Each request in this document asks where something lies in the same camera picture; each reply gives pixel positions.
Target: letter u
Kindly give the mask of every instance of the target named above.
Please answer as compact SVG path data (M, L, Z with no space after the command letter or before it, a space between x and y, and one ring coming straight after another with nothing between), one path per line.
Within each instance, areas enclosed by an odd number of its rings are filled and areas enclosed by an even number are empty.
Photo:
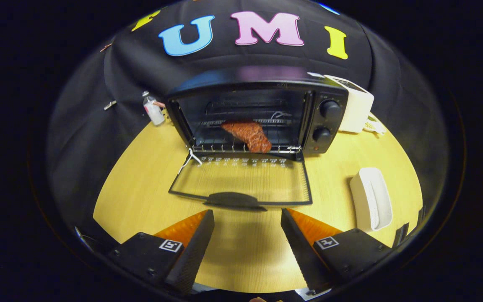
M214 16L204 16L191 21L190 24L196 25L197 31L199 32L198 40L193 43L184 44L182 42L180 30L184 28L183 24L173 26L159 33L159 38L163 39L163 48L165 48L165 52L174 57L180 57L198 52L205 48L213 38L211 21L214 18Z

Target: oven door handle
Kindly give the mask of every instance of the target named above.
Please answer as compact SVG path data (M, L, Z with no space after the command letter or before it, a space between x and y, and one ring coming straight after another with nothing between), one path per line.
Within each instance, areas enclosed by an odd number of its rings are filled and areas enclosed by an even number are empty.
M218 206L220 208L267 211L266 208L258 205L258 200L255 197L236 192L221 192L210 194L204 204Z

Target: white box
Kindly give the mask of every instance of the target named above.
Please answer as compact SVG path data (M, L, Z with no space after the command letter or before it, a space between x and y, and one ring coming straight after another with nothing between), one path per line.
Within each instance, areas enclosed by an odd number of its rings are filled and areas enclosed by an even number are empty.
M362 168L349 182L357 228L378 231L392 222L392 205L383 174L378 168Z
M349 92L348 103L345 107L344 117L340 124L339 131L359 133L363 130L364 123L368 118L372 104L374 103L374 96L354 84L353 82L344 78L325 75L325 77L337 82Z

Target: letter m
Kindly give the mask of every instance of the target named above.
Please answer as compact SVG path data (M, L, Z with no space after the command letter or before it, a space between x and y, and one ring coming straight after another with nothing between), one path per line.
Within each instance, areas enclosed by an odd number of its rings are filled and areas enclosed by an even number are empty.
M256 44L258 39L253 36L253 31L266 43L270 43L276 32L279 32L276 39L279 44L290 46L305 44L297 30L299 16L291 13L277 13L269 23L252 11L236 12L230 16L238 20L240 37L236 40L237 45Z

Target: white cable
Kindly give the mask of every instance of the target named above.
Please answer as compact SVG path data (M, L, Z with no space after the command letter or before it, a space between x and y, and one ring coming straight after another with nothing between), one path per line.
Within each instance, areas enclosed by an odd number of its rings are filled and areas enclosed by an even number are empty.
M182 167L180 167L180 170L178 170L178 174L180 174L180 172L182 172L182 169L187 165L188 162L190 162L192 157L193 157L193 159L195 159L199 163L199 166L201 166L203 164L203 162L201 162L199 157L196 157L195 154L193 154L193 150L191 148L189 149L189 151L190 151L190 156L187 158L186 163L184 163L184 165Z
M273 117L278 113L278 115L276 116L277 118L280 118L282 116L285 116L285 117L291 117L292 115L289 114L289 113L286 113L286 112L283 112L283 111L275 111L272 115L272 117L270 117L270 119L273 119Z

